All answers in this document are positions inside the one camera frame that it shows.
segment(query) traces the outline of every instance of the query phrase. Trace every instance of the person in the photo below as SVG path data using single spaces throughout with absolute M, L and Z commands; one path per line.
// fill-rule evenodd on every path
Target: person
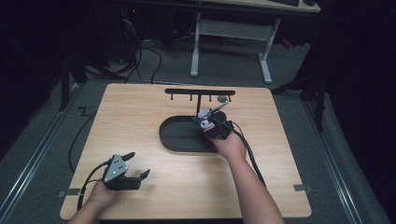
M 225 140 L 211 139 L 211 141 L 229 164 L 244 223 L 284 223 L 271 194 L 250 167 L 247 161 L 247 151 L 240 137 L 231 132 Z M 116 196 L 116 191 L 107 189 L 102 181 L 98 181 L 87 202 L 76 212 L 69 223 L 93 223 Z

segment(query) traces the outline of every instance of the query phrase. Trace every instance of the metal desk leg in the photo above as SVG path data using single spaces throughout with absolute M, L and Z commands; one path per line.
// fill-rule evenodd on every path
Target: metal desk leg
M 270 75 L 270 71 L 268 70 L 268 64 L 267 64 L 267 56 L 268 53 L 270 52 L 271 46 L 274 42 L 274 38 L 276 35 L 277 27 L 279 26 L 280 19 L 276 19 L 274 22 L 274 25 L 271 29 L 269 38 L 267 40 L 267 45 L 265 47 L 265 52 L 264 53 L 259 53 L 259 60 L 260 60 L 260 65 L 262 66 L 262 74 L 264 76 L 264 82 L 265 84 L 271 84 L 272 79 Z
M 201 12 L 197 12 L 197 22 L 195 25 L 195 45 L 194 45 L 194 51 L 192 52 L 191 72 L 190 72 L 190 75 L 192 77 L 198 76 L 200 28 L 201 28 Z

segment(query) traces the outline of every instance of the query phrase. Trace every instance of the standing desk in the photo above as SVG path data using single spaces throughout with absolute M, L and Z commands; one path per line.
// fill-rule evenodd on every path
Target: standing desk
M 291 7 L 284 4 L 271 2 L 268 0 L 202 0 L 201 2 L 216 3 L 216 4 L 231 4 L 243 7 L 265 7 L 279 10 L 299 11 L 299 12 L 320 12 L 318 4 L 310 7 L 303 1 L 300 1 L 299 6 Z M 262 75 L 266 84 L 271 84 L 272 79 L 267 64 L 267 56 L 270 48 L 274 42 L 276 31 L 280 19 L 275 19 L 272 25 L 257 25 L 257 24 L 246 24 L 239 22 L 228 22 L 228 21 L 214 21 L 214 20 L 202 20 L 201 13 L 197 13 L 197 20 L 195 24 L 195 42 L 194 49 L 192 52 L 191 60 L 191 76 L 198 76 L 198 64 L 199 64 L 199 39 L 200 35 L 217 35 L 234 38 L 245 38 L 265 41 L 264 49 L 262 53 L 259 53 L 259 62 L 262 67 Z
M 89 173 L 113 154 L 135 152 L 127 161 L 127 176 L 150 169 L 139 190 L 121 191 L 101 219 L 178 219 L 241 217 L 232 174 L 218 153 L 182 153 L 166 149 L 159 136 L 164 120 L 176 115 L 195 115 L 197 98 L 171 95 L 165 89 L 235 91 L 221 110 L 236 122 L 249 142 L 268 190 L 283 217 L 308 217 L 311 208 L 272 94 L 264 88 L 110 84 L 70 189 L 80 189 Z M 216 97 L 202 97 L 201 110 L 220 105 Z M 99 170 L 92 179 L 103 175 Z M 93 184 L 88 185 L 84 200 Z M 78 196 L 67 195 L 61 217 L 77 211 Z

